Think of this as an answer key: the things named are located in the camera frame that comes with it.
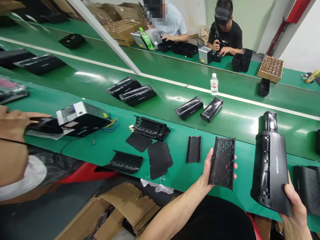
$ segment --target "black rubber sheet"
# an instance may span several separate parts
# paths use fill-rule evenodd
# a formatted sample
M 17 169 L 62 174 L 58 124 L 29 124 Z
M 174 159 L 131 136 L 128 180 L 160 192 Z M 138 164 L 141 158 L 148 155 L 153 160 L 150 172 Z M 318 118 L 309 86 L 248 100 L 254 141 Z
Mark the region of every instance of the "black rubber sheet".
M 167 143 L 158 141 L 148 148 L 150 163 L 150 178 L 152 180 L 165 175 L 168 168 L 173 165 L 169 146 Z
M 130 137 L 127 138 L 126 143 L 137 149 L 139 152 L 144 152 L 152 143 L 152 139 L 134 131 Z

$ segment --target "plastic water bottle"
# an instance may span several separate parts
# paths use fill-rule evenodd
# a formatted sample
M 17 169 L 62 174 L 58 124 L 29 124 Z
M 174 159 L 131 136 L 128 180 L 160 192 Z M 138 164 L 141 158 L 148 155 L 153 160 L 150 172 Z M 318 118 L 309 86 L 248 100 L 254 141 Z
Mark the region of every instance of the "plastic water bottle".
M 212 78 L 210 79 L 210 84 L 211 84 L 211 93 L 213 96 L 218 94 L 218 85 L 219 81 L 217 79 L 217 74 L 213 73 Z

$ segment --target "white cloth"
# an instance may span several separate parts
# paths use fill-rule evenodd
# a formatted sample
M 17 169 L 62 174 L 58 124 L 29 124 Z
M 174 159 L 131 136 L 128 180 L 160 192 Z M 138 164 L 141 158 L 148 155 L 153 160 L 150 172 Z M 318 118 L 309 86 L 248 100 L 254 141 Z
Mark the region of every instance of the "white cloth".
M 165 18 L 151 18 L 152 25 L 159 30 L 160 34 L 169 34 L 171 36 L 180 36 L 188 32 L 186 21 L 181 12 L 171 3 L 167 5 L 167 14 Z
M 24 179 L 8 186 L 0 187 L 0 201 L 20 196 L 39 186 L 47 175 L 47 168 L 35 156 L 29 156 Z

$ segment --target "crumpled paper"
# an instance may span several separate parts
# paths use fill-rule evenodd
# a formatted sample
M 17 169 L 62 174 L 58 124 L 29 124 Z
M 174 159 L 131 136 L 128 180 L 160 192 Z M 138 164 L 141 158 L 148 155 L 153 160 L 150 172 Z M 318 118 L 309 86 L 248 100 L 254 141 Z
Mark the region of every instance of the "crumpled paper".
M 155 187 L 155 191 L 156 192 L 165 192 L 167 194 L 172 194 L 174 189 L 173 188 L 169 188 L 169 187 L 165 187 L 163 186 L 162 184 L 156 184 L 156 183 L 153 183 L 153 182 L 149 182 L 147 180 L 144 180 L 144 179 L 140 179 L 141 181 L 141 184 L 143 187 L 146 187 L 148 184 L 151 186 L 151 187 Z

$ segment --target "hand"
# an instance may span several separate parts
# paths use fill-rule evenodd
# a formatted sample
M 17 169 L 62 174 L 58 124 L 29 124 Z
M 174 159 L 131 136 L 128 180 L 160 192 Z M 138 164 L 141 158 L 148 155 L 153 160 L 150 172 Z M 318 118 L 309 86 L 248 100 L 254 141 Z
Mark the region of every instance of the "hand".
M 228 52 L 230 52 L 230 47 L 223 47 L 219 54 L 224 57 Z
M 310 239 L 312 240 L 308 225 L 307 225 L 307 209 L 303 205 L 299 195 L 294 190 L 294 187 L 291 182 L 290 174 L 289 175 L 289 184 L 284 186 L 284 190 L 290 199 L 292 205 L 292 217 L 280 214 L 280 217 L 283 221 L 285 236 L 291 240 L 302 240 Z
M 213 50 L 214 51 L 219 51 L 220 50 L 220 42 L 218 39 L 214 40 L 213 42 Z
M 174 36 L 168 35 L 168 34 L 164 34 L 162 36 L 162 39 L 166 39 L 166 41 L 172 40 L 173 41 Z
M 8 107 L 0 106 L 0 138 L 21 139 L 24 130 L 30 124 L 27 113 L 14 110 L 7 113 Z
M 200 177 L 201 181 L 203 182 L 203 184 L 208 185 L 208 181 L 209 181 L 209 175 L 210 175 L 210 168 L 211 168 L 211 158 L 213 155 L 213 148 L 210 149 L 206 160 L 204 161 L 204 168 L 203 168 L 203 174 Z M 234 163 L 234 168 L 238 169 L 238 164 Z M 233 179 L 236 180 L 237 179 L 237 175 L 233 174 Z

